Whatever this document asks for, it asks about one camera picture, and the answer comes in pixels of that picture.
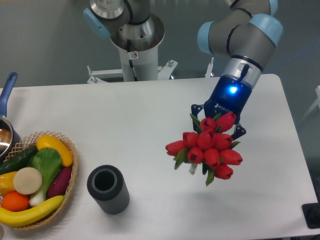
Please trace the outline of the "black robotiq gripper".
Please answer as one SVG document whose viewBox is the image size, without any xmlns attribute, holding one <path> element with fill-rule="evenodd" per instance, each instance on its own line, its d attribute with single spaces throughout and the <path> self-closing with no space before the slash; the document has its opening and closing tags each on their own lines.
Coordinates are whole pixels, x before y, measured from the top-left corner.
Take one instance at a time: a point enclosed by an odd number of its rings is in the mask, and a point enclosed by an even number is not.
<svg viewBox="0 0 320 240">
<path fill-rule="evenodd" d="M 191 105 L 191 119 L 201 121 L 205 117 L 215 117 L 218 113 L 225 115 L 233 113 L 236 116 L 233 140 L 244 136 L 247 131 L 241 125 L 241 112 L 247 103 L 252 88 L 229 76 L 221 76 L 209 99 L 204 104 Z"/>
</svg>

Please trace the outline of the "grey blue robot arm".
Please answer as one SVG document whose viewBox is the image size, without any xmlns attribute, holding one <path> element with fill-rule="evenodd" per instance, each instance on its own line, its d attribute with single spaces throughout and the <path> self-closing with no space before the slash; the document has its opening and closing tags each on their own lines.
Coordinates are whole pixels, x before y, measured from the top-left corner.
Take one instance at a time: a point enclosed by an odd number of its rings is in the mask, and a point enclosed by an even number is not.
<svg viewBox="0 0 320 240">
<path fill-rule="evenodd" d="M 204 23 L 197 33 L 198 48 L 208 54 L 230 57 L 211 96 L 191 106 L 196 118 L 235 115 L 233 139 L 246 133 L 241 112 L 283 34 L 274 17 L 276 0 L 230 0 L 230 14 L 221 21 Z M 110 39 L 120 56 L 126 82 L 158 80 L 158 47 L 164 39 L 163 22 L 150 12 L 147 0 L 92 0 L 83 10 L 92 31 Z"/>
</svg>

